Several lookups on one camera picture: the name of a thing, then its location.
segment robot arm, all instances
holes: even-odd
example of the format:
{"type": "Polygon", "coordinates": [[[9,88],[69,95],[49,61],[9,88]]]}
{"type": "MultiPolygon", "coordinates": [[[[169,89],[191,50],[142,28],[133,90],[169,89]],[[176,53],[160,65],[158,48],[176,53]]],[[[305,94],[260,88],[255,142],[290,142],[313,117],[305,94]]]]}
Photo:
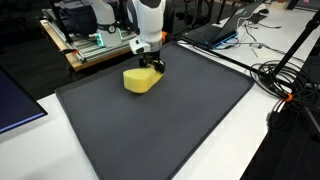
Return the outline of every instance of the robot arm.
{"type": "Polygon", "coordinates": [[[143,54],[139,63],[141,67],[153,65],[161,73],[165,64],[160,59],[162,46],[162,27],[166,0],[129,0],[128,16],[140,30],[139,36],[130,40],[134,54],[143,54]]]}
{"type": "Polygon", "coordinates": [[[121,44],[120,29],[114,17],[113,8],[108,3],[116,0],[89,0],[97,18],[99,46],[113,47],[121,44]]]}

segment computer screen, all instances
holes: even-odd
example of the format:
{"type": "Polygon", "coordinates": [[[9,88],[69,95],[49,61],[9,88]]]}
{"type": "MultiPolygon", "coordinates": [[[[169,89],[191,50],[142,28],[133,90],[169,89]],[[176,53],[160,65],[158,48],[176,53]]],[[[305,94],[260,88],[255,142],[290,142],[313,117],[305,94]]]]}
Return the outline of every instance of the computer screen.
{"type": "Polygon", "coordinates": [[[47,112],[0,65],[0,134],[47,112]]]}

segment yellow sponge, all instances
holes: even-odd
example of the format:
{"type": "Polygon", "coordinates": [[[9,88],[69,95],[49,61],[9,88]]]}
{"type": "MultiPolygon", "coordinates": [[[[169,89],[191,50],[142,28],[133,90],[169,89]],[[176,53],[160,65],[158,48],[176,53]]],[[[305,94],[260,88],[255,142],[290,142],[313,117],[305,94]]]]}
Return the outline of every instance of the yellow sponge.
{"type": "Polygon", "coordinates": [[[134,93],[145,93],[156,84],[162,73],[157,72],[153,66],[136,68],[123,72],[124,87],[134,93]]]}

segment black mat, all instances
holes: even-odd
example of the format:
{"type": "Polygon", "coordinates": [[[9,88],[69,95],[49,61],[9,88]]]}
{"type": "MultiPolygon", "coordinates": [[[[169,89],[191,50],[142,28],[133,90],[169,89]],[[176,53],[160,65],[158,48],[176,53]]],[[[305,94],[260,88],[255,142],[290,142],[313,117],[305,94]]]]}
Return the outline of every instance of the black mat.
{"type": "Polygon", "coordinates": [[[56,91],[101,179],[173,177],[253,85],[178,45],[161,54],[166,74],[145,94],[123,88],[122,72],[138,57],[56,91]]]}

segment white desk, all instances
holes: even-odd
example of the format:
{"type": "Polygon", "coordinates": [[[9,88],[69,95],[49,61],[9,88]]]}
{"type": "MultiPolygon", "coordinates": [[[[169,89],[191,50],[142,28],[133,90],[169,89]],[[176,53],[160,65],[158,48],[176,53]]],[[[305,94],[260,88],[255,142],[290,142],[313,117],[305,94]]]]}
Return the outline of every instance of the white desk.
{"type": "MultiPolygon", "coordinates": [[[[304,28],[293,24],[305,24],[313,15],[311,12],[299,10],[272,10],[270,13],[271,16],[263,23],[282,25],[284,28],[272,30],[261,27],[252,31],[252,34],[259,41],[284,51],[304,28]]],[[[311,35],[304,47],[298,51],[298,57],[305,59],[308,56],[319,34],[318,29],[311,35]]],[[[249,65],[258,62],[246,45],[221,53],[249,65]]],[[[245,72],[244,69],[224,60],[210,58],[245,72]]],[[[276,102],[276,98],[254,86],[174,179],[239,179],[267,133],[266,117],[276,102]]],[[[50,95],[39,100],[39,103],[47,110],[48,116],[0,136],[1,179],[97,179],[56,96],[50,95]]]]}

